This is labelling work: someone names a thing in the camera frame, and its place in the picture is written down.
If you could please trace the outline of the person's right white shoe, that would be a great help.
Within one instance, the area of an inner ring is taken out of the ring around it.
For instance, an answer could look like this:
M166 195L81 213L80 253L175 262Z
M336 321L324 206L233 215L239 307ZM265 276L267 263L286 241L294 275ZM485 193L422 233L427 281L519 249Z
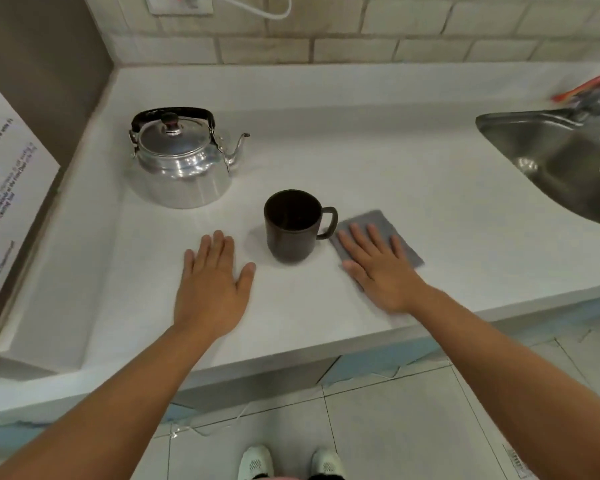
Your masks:
M312 455L307 480L345 480L344 466L337 452L327 448L317 449Z

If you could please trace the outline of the grey cleaning cloth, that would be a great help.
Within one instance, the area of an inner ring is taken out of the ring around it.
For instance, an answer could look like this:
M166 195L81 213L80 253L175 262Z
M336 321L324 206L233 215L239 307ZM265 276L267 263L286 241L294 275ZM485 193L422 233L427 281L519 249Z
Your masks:
M352 237L350 226L354 223L357 224L362 230L366 230L366 227L368 225L376 226L376 228L379 231L379 234L381 235L385 243L387 243L387 245L389 246L391 245L390 238L392 236L396 236L396 238L398 238L398 240L400 241L401 248L405 252L405 255L410 265L414 269L417 269L424 265L424 260L419 256L419 254L417 254L417 252L414 249L412 249L412 247L410 247L410 245L407 244L407 242L404 240L401 234L398 233L396 227L394 227L393 224L391 224L391 222L384 216L384 213L382 213L382 211L378 209L371 210L365 212L364 214L359 214L355 217L351 217L349 219L345 219L339 222L333 236L329 238L329 241L333 245L336 254L341 262L345 260L352 260L352 257L348 253L348 251L344 249L341 241L339 240L338 232L343 231L348 236Z

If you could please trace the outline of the red orange packet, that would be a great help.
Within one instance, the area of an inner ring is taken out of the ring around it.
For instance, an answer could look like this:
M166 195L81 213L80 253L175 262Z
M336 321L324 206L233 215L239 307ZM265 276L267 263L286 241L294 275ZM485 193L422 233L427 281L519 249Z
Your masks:
M600 75L565 93L553 95L551 101L556 104L563 104L573 101L577 96L584 96L595 89L600 89Z

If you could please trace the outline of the white floor label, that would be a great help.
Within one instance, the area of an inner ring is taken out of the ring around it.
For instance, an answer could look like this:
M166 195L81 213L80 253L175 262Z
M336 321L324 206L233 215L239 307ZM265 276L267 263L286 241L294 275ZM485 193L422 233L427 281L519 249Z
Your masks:
M509 443L503 443L502 446L519 480L538 480L537 476Z

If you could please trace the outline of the person's white shoe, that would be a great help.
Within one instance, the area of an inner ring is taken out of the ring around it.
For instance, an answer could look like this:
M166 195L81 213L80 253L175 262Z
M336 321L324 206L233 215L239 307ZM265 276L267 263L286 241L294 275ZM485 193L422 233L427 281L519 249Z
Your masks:
M344 466L337 452L327 448L317 449L312 455L307 480L345 480Z
M258 480L273 478L274 465L269 449L264 445L254 445L243 453L237 480Z

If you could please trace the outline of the dark brown mug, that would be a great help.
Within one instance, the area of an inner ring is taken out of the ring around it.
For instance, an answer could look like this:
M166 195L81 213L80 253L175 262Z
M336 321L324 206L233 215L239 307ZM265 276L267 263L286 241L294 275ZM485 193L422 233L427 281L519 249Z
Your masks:
M315 244L329 239L338 225L338 211L323 207L312 194L288 189L270 196L264 204L267 247L282 264L298 264Z

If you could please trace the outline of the white paper notice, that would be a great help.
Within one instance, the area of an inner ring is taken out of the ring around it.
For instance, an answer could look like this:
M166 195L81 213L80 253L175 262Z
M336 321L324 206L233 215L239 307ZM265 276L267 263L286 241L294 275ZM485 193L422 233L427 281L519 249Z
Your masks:
M0 92L0 291L59 164Z

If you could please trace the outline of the person's right forearm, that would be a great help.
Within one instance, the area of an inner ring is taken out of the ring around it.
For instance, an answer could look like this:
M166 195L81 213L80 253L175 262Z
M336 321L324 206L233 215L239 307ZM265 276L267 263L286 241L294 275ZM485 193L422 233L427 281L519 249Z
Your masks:
M538 479L600 480L599 395L438 289L405 301Z

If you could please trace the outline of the person's left hand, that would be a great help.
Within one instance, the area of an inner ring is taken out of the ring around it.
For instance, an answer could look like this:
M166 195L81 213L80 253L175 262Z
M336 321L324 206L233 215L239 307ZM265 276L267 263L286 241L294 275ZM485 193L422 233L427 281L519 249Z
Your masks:
M231 236L224 234L224 271L218 274L209 271L213 234L202 236L198 250L194 251L192 275L186 281L183 263L174 309L174 327L207 346L233 331L249 304L249 300L241 300L237 293L235 284L239 275L234 275L235 242Z

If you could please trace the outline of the person's left white shoe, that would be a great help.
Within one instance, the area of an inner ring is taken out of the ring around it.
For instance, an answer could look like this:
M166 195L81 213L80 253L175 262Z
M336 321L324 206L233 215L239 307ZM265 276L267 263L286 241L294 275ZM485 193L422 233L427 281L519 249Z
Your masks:
M274 465L269 449L264 445L254 445L243 453L237 480L258 480L273 478Z

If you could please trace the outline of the stainless steel sink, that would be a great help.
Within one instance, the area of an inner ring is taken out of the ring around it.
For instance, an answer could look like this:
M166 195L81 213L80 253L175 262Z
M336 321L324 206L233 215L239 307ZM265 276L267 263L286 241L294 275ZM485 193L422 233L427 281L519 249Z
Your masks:
M490 113L475 124L552 201L600 224L600 117L576 123L567 113Z

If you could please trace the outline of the person's right hand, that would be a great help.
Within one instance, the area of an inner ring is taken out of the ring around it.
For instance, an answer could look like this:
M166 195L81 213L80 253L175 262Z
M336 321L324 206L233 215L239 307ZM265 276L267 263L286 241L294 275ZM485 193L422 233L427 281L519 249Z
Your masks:
M353 224L350 229L352 237L343 231L338 232L338 237L352 260L363 266L376 282L376 295L368 297L369 300L388 314L419 314L436 290L424 282L414 268L396 258L383 238L379 256L369 257L364 252L358 255L360 248L353 239Z

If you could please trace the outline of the silver metal kettle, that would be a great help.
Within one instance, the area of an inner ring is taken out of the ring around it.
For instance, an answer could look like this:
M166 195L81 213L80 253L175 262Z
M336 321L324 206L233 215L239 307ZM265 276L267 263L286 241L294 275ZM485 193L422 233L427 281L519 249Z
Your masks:
M241 134L229 150L213 113L189 106L139 112L128 134L143 190L170 209L195 209L220 199L251 136Z

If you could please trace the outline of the person's left forearm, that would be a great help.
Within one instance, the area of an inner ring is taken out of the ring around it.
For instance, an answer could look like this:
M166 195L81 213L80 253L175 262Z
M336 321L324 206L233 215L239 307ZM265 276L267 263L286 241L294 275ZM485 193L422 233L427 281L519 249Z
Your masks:
M171 400L218 338L208 323L170 327L0 465L0 480L130 480Z

